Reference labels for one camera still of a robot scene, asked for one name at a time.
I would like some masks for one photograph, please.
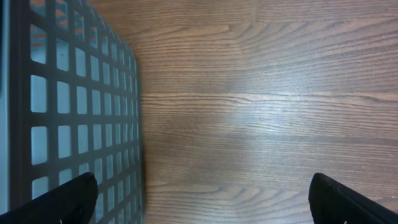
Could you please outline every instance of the laundry basket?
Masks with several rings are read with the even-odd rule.
[[[8,184],[0,212],[92,172],[99,194],[91,223],[142,223],[132,50],[85,1],[2,3],[0,181]]]

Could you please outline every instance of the brown wood surface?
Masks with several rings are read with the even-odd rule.
[[[398,210],[396,0],[93,0],[141,66],[146,223],[312,223],[315,172]]]

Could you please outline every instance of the lattice pattern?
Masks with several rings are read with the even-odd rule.
[[[30,163],[36,198],[92,172],[92,223],[142,223],[139,87],[134,54],[89,4],[30,0]]]

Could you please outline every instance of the wood grain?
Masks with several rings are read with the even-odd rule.
[[[324,172],[398,210],[398,2],[93,0],[141,66],[146,223],[312,223]]]

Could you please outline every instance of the plastic crate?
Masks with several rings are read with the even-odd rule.
[[[1,115],[9,202],[16,208],[92,172],[92,223],[142,223],[139,69],[85,1],[6,0]]]

